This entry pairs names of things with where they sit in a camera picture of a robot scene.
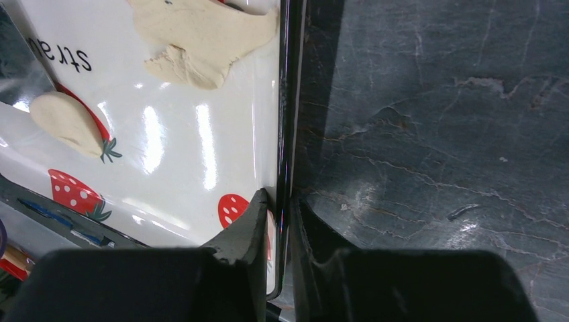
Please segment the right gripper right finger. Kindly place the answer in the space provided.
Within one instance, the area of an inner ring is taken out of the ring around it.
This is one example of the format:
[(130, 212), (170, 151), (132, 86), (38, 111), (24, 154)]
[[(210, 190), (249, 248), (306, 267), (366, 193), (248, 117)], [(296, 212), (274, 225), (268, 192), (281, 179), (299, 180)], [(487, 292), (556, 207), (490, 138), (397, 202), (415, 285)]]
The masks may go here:
[(340, 235), (310, 207), (295, 197), (290, 203), (289, 249), (297, 321), (324, 321), (331, 313), (326, 263), (339, 248), (354, 244)]

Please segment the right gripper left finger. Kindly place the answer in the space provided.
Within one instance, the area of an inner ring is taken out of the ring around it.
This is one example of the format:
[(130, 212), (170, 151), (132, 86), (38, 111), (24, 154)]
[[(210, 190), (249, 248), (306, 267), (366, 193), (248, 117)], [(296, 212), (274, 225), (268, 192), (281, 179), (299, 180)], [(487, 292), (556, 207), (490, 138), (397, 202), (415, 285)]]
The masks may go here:
[(244, 213), (203, 247), (213, 251), (207, 269), (208, 319), (265, 321), (268, 193), (255, 192)]

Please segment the strawberry pattern tray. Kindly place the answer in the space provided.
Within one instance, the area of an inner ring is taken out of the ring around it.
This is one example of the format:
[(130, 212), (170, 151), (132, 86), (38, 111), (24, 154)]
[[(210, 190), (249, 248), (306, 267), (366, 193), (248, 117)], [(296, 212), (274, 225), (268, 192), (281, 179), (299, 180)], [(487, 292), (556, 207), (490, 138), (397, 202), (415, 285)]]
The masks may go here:
[(265, 189), (269, 196), (266, 293), (282, 291), (296, 126), (283, 83), (298, 75), (287, 53), (288, 1), (222, 1), (262, 15), (279, 8), (269, 43), (234, 62), (223, 85), (203, 90), (150, 74), (163, 51), (135, 30), (130, 1), (2, 1), (56, 90), (80, 101), (103, 154), (77, 152), (1, 102), (1, 177), (154, 247), (200, 246)]

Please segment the torn off dough scrap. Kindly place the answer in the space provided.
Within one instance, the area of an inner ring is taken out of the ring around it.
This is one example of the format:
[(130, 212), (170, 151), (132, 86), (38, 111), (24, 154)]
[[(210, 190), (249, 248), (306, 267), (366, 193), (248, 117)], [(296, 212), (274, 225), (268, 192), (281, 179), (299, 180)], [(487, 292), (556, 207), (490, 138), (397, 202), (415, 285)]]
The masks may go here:
[(146, 70), (168, 83), (220, 88), (232, 64), (269, 43), (279, 26), (279, 8), (262, 15), (220, 1), (130, 1), (135, 30), (164, 46), (145, 61)]

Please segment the white dough piece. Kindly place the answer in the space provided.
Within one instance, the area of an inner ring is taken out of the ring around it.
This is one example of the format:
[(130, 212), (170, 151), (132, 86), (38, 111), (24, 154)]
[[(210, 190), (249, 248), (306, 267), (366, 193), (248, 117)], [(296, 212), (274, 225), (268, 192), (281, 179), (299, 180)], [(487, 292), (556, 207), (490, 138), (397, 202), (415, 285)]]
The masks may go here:
[(103, 138), (87, 109), (73, 97), (52, 91), (30, 104), (34, 123), (81, 154), (98, 158), (103, 154)]

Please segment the orange handled scraper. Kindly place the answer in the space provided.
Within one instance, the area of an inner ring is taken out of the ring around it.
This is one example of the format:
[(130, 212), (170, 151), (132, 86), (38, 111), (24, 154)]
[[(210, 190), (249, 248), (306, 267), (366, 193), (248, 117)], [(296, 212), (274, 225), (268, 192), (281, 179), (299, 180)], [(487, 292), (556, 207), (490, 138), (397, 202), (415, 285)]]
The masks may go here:
[(55, 90), (48, 71), (1, 5), (1, 102), (28, 112), (35, 98)]

